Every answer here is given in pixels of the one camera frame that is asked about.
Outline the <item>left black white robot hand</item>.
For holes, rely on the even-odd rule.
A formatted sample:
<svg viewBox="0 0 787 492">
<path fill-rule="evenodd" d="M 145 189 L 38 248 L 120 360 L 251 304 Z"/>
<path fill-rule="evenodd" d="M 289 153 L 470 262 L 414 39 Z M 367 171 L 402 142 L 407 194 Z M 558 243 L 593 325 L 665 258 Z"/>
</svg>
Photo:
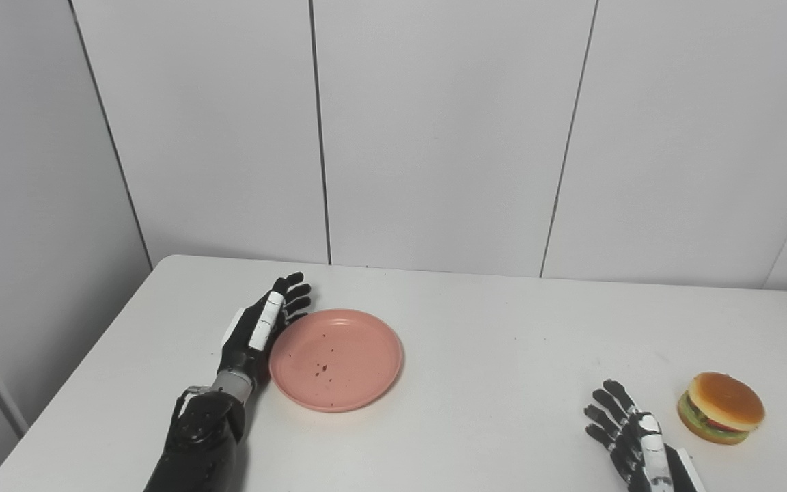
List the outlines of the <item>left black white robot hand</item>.
<svg viewBox="0 0 787 492">
<path fill-rule="evenodd" d="M 312 286 L 303 272 L 280 277 L 273 287 L 237 316 L 225 340 L 218 372 L 238 372 L 255 385 L 268 383 L 269 359 L 276 340 L 308 314 Z"/>
</svg>

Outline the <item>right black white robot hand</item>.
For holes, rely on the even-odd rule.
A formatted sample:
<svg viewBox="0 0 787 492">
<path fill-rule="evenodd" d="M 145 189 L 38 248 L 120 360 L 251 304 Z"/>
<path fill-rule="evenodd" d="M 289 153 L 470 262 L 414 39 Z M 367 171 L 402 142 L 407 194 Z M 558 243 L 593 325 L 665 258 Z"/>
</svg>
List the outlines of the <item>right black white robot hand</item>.
<svg viewBox="0 0 787 492">
<path fill-rule="evenodd" d="M 624 386 L 607 379 L 583 412 L 585 432 L 609 453 L 628 491 L 706 491 L 691 457 L 665 442 L 659 421 L 642 410 Z"/>
</svg>

